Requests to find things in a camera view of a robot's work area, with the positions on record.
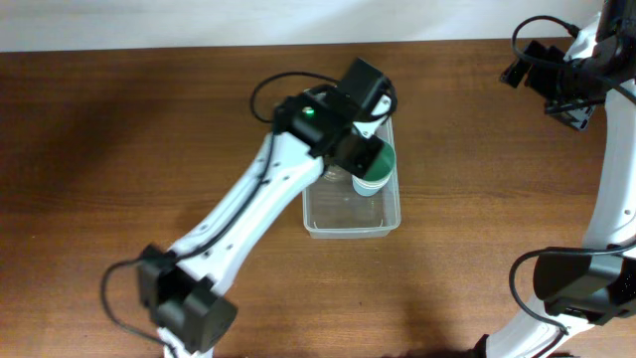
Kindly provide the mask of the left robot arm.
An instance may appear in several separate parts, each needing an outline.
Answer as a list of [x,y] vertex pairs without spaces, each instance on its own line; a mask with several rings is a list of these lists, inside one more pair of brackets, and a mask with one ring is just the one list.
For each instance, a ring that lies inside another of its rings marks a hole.
[[395,170],[377,135],[398,107],[391,80],[362,59],[338,80],[286,97],[265,119],[270,131],[217,207],[168,251],[155,246],[137,268],[141,303],[167,357],[210,357],[238,314],[226,300],[244,260],[287,205],[336,166],[362,196]]

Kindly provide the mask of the blue plastic cup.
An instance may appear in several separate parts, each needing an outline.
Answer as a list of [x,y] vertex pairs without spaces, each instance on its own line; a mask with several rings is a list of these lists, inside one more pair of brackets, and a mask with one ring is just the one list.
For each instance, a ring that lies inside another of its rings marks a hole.
[[360,187],[360,186],[357,186],[354,182],[353,182],[353,188],[354,188],[354,190],[355,190],[355,192],[356,192],[357,194],[359,194],[359,195],[361,195],[361,196],[363,196],[363,197],[371,197],[371,196],[374,196],[374,195],[376,195],[378,192],[380,192],[380,191],[383,189],[383,188],[382,188],[382,189],[380,189],[380,190],[378,190],[378,189],[376,189],[376,190],[374,190],[374,189],[372,189],[372,190],[366,190],[365,188],[362,188],[362,187]]

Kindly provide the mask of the green plastic cup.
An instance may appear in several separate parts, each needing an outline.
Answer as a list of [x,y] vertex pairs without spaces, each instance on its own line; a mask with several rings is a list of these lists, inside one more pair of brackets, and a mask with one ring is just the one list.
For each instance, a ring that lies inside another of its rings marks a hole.
[[384,143],[382,150],[372,162],[369,170],[363,176],[363,180],[369,182],[382,181],[389,177],[396,165],[396,153],[388,143]]

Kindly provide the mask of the clear plastic storage container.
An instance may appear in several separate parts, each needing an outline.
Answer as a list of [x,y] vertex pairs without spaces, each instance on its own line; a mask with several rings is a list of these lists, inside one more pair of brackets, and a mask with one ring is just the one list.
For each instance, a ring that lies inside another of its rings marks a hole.
[[401,223],[398,173],[374,195],[355,190],[355,177],[332,166],[302,192],[303,224],[319,240],[383,238]]

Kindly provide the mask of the cream plastic cup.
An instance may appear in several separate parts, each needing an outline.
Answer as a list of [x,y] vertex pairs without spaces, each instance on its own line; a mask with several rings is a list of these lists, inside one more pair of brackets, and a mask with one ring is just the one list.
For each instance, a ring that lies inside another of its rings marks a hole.
[[358,178],[356,176],[353,177],[353,182],[357,185],[360,186],[362,188],[365,188],[366,190],[380,190],[382,189],[391,179],[391,175],[387,175],[379,180],[366,180],[366,179],[361,179]]

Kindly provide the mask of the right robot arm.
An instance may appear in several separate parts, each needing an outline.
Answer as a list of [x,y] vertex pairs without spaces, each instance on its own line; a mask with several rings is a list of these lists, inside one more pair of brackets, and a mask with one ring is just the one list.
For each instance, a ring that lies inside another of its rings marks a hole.
[[484,335],[473,357],[551,357],[569,339],[635,314],[635,1],[606,0],[585,26],[551,17],[573,41],[566,51],[538,41],[519,48],[502,83],[525,85],[545,113],[578,131],[598,107],[606,136],[598,191],[578,248],[548,247],[518,257],[508,285],[519,306]]

